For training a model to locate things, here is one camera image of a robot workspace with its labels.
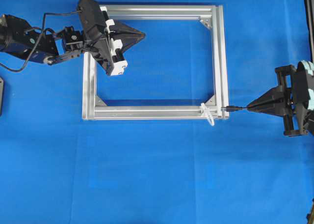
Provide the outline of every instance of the rectangular metal frame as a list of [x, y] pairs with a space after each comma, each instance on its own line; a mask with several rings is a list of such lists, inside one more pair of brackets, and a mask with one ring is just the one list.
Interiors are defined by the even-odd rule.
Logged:
[[[101, 5], [115, 20], [199, 20], [211, 31], [214, 95], [205, 103], [213, 118], [226, 119], [221, 107], [229, 104], [223, 7], [221, 5]], [[199, 106], [107, 106], [97, 96], [97, 67], [90, 53], [84, 54], [82, 118], [206, 119]]]

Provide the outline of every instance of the blue cloth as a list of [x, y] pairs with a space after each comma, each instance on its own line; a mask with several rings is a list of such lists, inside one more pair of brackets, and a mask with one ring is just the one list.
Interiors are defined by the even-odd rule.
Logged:
[[[1, 0], [0, 10], [41, 25], [78, 0]], [[230, 103], [275, 86], [274, 68], [309, 60], [303, 0], [98, 0], [224, 5]], [[212, 94], [209, 34], [199, 23], [127, 22], [147, 33], [126, 52], [124, 75], [99, 68], [113, 104], [198, 104]], [[55, 30], [77, 16], [48, 17]], [[6, 54], [0, 62], [19, 68]], [[286, 138], [281, 118], [249, 112], [201, 121], [82, 121], [82, 58], [30, 63], [5, 80], [0, 117], [0, 223], [306, 223], [313, 136]]]

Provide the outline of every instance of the black cable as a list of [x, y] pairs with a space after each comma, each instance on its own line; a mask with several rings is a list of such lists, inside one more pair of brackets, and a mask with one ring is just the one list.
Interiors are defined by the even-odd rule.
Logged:
[[53, 16], [69, 16], [69, 15], [72, 15], [72, 14], [76, 14], [76, 13], [80, 13], [82, 12], [81, 10], [78, 10], [78, 11], [73, 11], [73, 12], [70, 12], [70, 13], [44, 13], [44, 17], [43, 17], [43, 23], [42, 23], [42, 27], [41, 27], [41, 32], [35, 42], [35, 45], [33, 47], [33, 49], [31, 50], [31, 52], [29, 53], [28, 57], [26, 58], [23, 66], [20, 68], [20, 69], [12, 69], [12, 68], [8, 68], [7, 66], [5, 66], [4, 64], [0, 63], [0, 66], [11, 71], [11, 72], [14, 72], [14, 73], [18, 73], [18, 72], [21, 72], [25, 69], [25, 67], [27, 66], [27, 63], [30, 59], [30, 57], [33, 55], [34, 51], [36, 50], [39, 42], [40, 42], [40, 39], [42, 38], [42, 36], [45, 34], [46, 31], [50, 31], [52, 29], [50, 28], [47, 28], [45, 29], [45, 22], [46, 22], [46, 16], [47, 15], [53, 15]]
[[29, 31], [33, 31], [33, 30], [40, 30], [41, 31], [41, 28], [39, 28], [39, 27], [31, 27], [31, 28], [25, 29], [24, 33], [27, 33]]

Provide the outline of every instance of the robotic arm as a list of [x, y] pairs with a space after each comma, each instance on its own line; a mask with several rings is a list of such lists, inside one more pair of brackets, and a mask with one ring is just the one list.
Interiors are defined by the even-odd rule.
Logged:
[[[83, 31], [74, 30], [73, 27], [65, 27], [58, 32], [44, 28], [47, 15], [67, 16], [76, 13], [79, 15]], [[12, 15], [2, 15], [0, 51], [26, 61], [21, 69], [0, 65], [12, 72], [20, 72], [28, 61], [53, 65], [90, 52], [107, 75], [120, 75], [128, 66], [123, 53], [144, 37], [144, 33], [110, 19], [107, 11], [101, 11], [95, 0], [79, 0], [75, 12], [45, 13], [42, 28], [31, 27], [26, 20]], [[55, 44], [55, 41], [60, 39], [64, 50], [62, 55], [59, 55]]]

